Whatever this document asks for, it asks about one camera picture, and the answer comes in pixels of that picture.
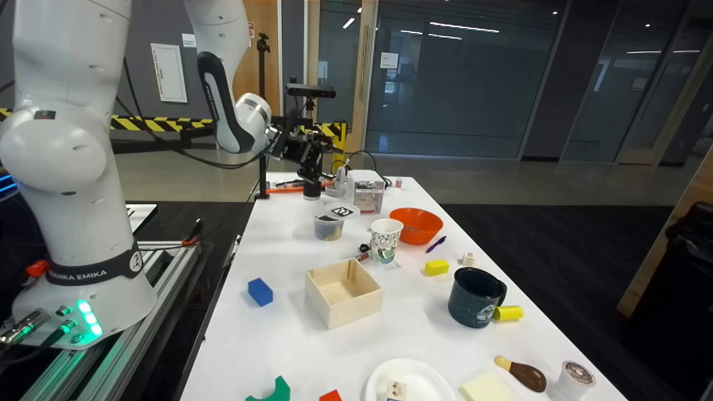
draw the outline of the floor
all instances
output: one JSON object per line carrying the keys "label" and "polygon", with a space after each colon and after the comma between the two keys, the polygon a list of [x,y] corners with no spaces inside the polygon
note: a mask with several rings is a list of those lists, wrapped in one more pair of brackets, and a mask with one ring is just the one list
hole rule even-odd
{"label": "floor", "polygon": [[[194,156],[237,164],[237,156],[191,150]],[[378,173],[415,177],[439,203],[460,205],[675,205],[696,164],[684,168],[640,168],[607,164],[515,164],[378,156]],[[291,173],[269,160],[272,173]],[[117,173],[128,200],[219,200],[249,199],[259,168],[215,170],[172,152],[117,154]]]}

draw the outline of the white cup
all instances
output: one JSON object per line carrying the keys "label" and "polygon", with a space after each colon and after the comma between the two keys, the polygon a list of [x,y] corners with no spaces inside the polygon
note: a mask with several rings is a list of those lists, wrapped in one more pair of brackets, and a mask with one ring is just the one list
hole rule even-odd
{"label": "white cup", "polygon": [[594,376],[578,364],[561,364],[559,380],[548,383],[546,393],[552,401],[574,401],[594,388]]}
{"label": "white cup", "polygon": [[393,219],[378,219],[370,225],[372,233],[372,256],[378,259],[378,264],[392,264],[396,259],[396,245],[401,236],[402,224]]}

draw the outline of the blue block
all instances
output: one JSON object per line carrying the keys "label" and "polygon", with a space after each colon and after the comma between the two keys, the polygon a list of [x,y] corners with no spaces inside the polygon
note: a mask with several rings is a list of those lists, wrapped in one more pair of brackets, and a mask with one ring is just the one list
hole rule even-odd
{"label": "blue block", "polygon": [[261,308],[272,304],[272,290],[264,286],[263,279],[249,282],[248,293]]}

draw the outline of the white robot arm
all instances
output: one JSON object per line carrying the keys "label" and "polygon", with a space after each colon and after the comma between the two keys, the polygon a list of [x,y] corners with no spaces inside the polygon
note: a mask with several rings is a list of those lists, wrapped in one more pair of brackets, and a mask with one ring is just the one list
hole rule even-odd
{"label": "white robot arm", "polygon": [[[184,7],[221,147],[263,150],[266,103],[248,93],[233,105],[226,88],[248,47],[243,4]],[[0,127],[0,160],[38,219],[50,269],[16,298],[12,318],[41,311],[76,322],[57,347],[89,347],[137,324],[156,304],[109,146],[128,15],[131,0],[16,2],[16,114]]]}

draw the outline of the green light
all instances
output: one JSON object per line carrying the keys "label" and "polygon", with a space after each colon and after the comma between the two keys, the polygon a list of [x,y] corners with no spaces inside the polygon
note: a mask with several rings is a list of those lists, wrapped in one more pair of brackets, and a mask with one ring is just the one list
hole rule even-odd
{"label": "green light", "polygon": [[82,315],[92,315],[92,305],[87,302],[77,302]]}

